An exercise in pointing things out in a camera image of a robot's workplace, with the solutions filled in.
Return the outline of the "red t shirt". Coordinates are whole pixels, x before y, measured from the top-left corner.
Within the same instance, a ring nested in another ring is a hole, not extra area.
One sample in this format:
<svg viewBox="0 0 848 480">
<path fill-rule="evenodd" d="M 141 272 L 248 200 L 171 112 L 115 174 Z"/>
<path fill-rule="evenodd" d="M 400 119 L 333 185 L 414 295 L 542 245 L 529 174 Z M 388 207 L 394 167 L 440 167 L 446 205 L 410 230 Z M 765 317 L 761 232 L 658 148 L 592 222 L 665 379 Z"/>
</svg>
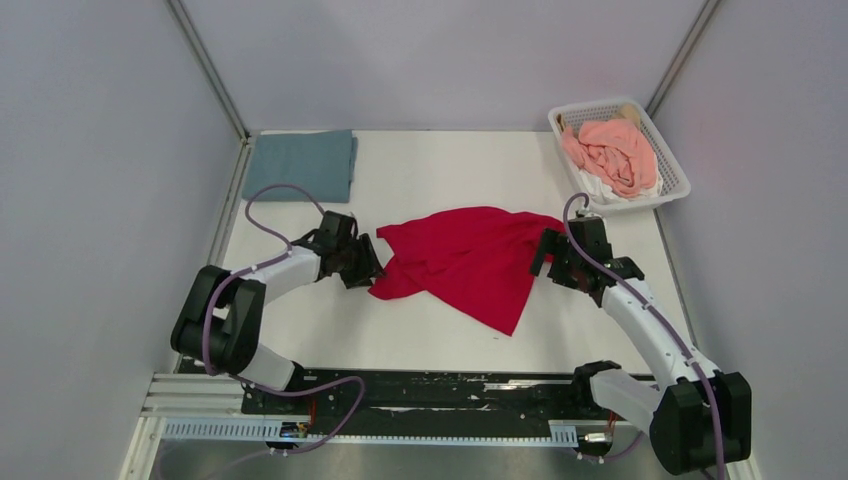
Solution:
<svg viewBox="0 0 848 480">
<path fill-rule="evenodd" d="M 492 206 L 446 210 L 380 227 L 393 255 L 369 293 L 395 300 L 427 292 L 507 336 L 517 328 L 535 276 L 542 234 L 563 222 Z"/>
</svg>

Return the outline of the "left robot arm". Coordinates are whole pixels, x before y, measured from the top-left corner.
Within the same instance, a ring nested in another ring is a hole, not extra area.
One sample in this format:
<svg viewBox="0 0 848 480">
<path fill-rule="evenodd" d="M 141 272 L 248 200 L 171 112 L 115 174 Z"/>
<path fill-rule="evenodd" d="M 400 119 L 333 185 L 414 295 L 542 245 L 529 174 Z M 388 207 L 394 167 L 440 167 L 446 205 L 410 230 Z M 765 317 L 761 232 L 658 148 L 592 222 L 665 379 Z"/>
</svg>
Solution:
<svg viewBox="0 0 848 480">
<path fill-rule="evenodd" d="M 295 380 L 300 365 L 260 341 L 265 307 L 281 296 L 338 276 L 346 288 L 370 287 L 382 277 L 368 234 L 354 217 L 326 211 L 320 225 L 278 256 L 230 271 L 199 270 L 170 336 L 171 348 L 199 360 L 212 374 L 259 385 L 279 412 L 297 412 L 306 399 Z"/>
</svg>

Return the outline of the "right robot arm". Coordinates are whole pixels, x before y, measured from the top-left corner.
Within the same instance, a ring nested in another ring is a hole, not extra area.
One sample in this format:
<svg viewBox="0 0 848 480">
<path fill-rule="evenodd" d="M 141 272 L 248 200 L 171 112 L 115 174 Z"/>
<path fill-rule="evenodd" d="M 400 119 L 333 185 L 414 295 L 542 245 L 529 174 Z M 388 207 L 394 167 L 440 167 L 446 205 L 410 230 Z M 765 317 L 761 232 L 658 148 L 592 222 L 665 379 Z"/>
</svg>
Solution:
<svg viewBox="0 0 848 480">
<path fill-rule="evenodd" d="M 579 216 L 564 232 L 546 229 L 531 263 L 548 262 L 553 283 L 585 293 L 624 331 L 655 384 L 612 361 L 576 369 L 571 403 L 584 417 L 609 410 L 650 440 L 672 475 L 717 468 L 751 456 L 752 390 L 739 372 L 725 373 L 686 340 L 664 315 L 643 271 L 616 257 L 603 220 Z"/>
</svg>

